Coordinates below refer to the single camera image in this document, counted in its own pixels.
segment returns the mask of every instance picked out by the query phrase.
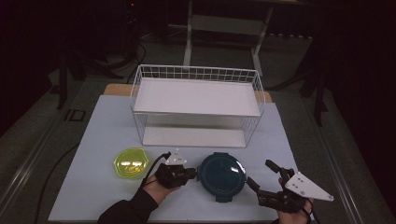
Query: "dark floor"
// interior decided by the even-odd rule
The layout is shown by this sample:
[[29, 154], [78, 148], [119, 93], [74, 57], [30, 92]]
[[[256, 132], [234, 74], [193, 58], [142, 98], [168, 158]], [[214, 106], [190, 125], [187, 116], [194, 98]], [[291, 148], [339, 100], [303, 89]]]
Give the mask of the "dark floor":
[[[167, 43], [157, 41], [154, 35], [145, 36], [141, 42], [146, 49], [144, 63], [182, 65], [185, 46], [180, 44], [182, 37], [178, 35], [172, 35]], [[267, 36], [260, 53], [264, 87], [292, 77], [309, 44], [310, 39]], [[142, 47], [138, 55], [143, 57]], [[253, 68], [249, 49], [198, 44], [192, 48], [191, 65]], [[135, 64], [117, 72], [125, 77], [123, 80], [107, 78], [88, 68], [91, 72], [85, 81], [69, 78], [69, 99], [63, 110], [56, 109], [58, 96], [47, 93], [3, 135], [0, 139], [0, 192], [5, 193], [1, 204], [7, 207], [1, 208], [1, 223], [33, 223], [39, 205], [38, 223], [49, 223], [50, 210], [75, 151], [62, 159], [40, 195], [50, 170], [80, 141], [106, 85], [125, 82], [134, 67]], [[57, 71], [50, 76], [57, 81]], [[298, 82], [270, 93], [299, 169], [335, 196], [332, 203], [315, 202], [321, 223], [396, 223], [361, 158], [332, 93], [325, 92], [324, 103], [328, 112], [322, 113], [323, 127], [319, 127], [312, 114], [314, 97], [302, 98], [298, 92], [302, 84]], [[86, 116], [82, 121], [66, 119], [69, 109], [85, 111]], [[14, 175], [25, 178], [16, 184], [12, 182]]]

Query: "black sleeve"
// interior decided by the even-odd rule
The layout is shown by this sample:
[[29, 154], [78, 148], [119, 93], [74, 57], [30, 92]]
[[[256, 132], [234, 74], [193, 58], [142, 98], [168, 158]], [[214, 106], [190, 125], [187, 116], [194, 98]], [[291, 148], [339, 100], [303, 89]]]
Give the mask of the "black sleeve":
[[119, 201], [109, 207], [97, 224], [141, 224], [147, 223], [149, 215], [158, 204], [143, 189], [139, 189], [131, 201]]

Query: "wire basket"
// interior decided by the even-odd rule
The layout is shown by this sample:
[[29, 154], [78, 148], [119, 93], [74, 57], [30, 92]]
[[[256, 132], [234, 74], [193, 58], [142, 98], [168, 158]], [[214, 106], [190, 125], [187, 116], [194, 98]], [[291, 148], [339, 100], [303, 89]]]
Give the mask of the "wire basket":
[[[158, 84], [155, 87], [155, 91], [160, 88], [165, 88], [169, 83], [182, 85], [181, 88], [188, 88], [189, 85], [198, 88], [207, 87], [209, 85], [211, 86], [210, 89], [202, 89], [202, 94], [195, 94], [197, 97], [199, 95], [205, 95], [206, 97], [200, 99], [201, 103], [197, 104], [206, 104], [206, 102], [208, 102], [208, 105], [198, 106], [196, 107], [196, 111], [193, 110], [196, 106], [195, 102], [194, 105], [181, 105], [185, 102], [184, 100], [186, 100], [183, 96], [188, 95], [186, 93], [191, 92], [193, 88], [187, 89], [184, 92], [179, 92], [175, 95], [175, 100], [163, 99], [163, 97], [166, 97], [167, 93], [176, 91], [176, 88], [168, 88], [162, 90], [160, 94], [154, 98], [155, 101], [158, 101], [155, 105], [165, 104], [164, 106], [166, 108], [173, 108], [177, 107], [177, 104], [179, 104], [181, 107], [186, 107], [188, 111], [175, 112], [167, 109], [159, 109], [157, 111], [142, 110], [137, 105], [139, 102], [143, 101], [143, 95], [147, 94], [149, 91], [149, 88], [147, 88], [145, 84], [148, 81], [161, 81], [161, 85], [155, 82]], [[218, 89], [219, 91], [222, 90], [225, 94], [219, 96]], [[232, 106], [230, 110], [245, 109], [239, 107], [244, 107], [243, 104], [246, 103], [246, 100], [233, 100], [239, 98], [239, 95], [236, 95], [238, 92], [235, 92], [235, 90], [238, 89], [241, 89], [241, 92], [246, 92], [245, 90], [250, 92], [251, 90], [251, 94], [248, 96], [247, 100], [253, 102], [253, 107], [256, 107], [253, 108], [253, 110], [257, 109], [256, 114], [231, 114], [228, 112], [217, 114], [201, 111], [202, 107], [210, 106], [225, 109], [227, 106], [214, 103], [211, 103], [212, 105], [210, 104], [212, 98], [216, 97], [220, 100], [220, 97], [224, 97], [224, 102], [228, 102], [227, 104]], [[143, 145], [175, 147], [246, 147], [262, 117], [264, 104], [265, 95], [260, 75], [256, 70], [248, 69], [141, 64], [137, 68], [134, 85], [131, 91], [131, 109], [134, 115], [136, 129]], [[147, 140], [148, 130], [151, 130], [153, 127], [166, 130], [166, 128], [169, 128], [168, 126], [171, 128], [171, 131], [167, 130], [162, 133], [155, 133], [156, 138], [163, 136], [163, 140], [157, 141], [157, 139], [154, 142]], [[235, 130], [240, 132], [239, 135], [241, 137], [238, 135], [233, 136]], [[191, 132], [191, 135], [181, 137], [182, 134], [188, 134], [188, 132]], [[216, 136], [214, 136], [216, 134], [221, 136], [219, 142], [216, 142], [217, 139], [215, 139]], [[169, 142], [168, 140], [172, 138], [172, 136], [175, 136], [174, 138], [183, 138], [184, 140], [181, 142]]]

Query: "round lid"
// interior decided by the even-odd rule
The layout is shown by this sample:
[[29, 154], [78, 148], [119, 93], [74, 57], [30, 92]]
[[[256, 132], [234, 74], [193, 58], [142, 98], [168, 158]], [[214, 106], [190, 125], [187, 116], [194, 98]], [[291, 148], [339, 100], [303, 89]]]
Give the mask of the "round lid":
[[123, 150], [114, 160], [117, 174], [121, 177], [140, 175], [149, 164], [145, 150], [141, 147], [131, 147]]
[[247, 177], [245, 168], [236, 158], [215, 152], [198, 167], [198, 180], [216, 197], [216, 202], [227, 203], [242, 190]]

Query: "hexagonal yellow container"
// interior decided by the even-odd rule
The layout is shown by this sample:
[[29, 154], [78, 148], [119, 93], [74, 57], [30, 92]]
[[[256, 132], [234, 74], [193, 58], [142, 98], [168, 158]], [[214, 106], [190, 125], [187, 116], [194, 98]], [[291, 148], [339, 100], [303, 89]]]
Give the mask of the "hexagonal yellow container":
[[114, 160], [117, 174], [126, 178], [142, 174], [148, 164], [149, 159], [142, 147], [127, 148]]

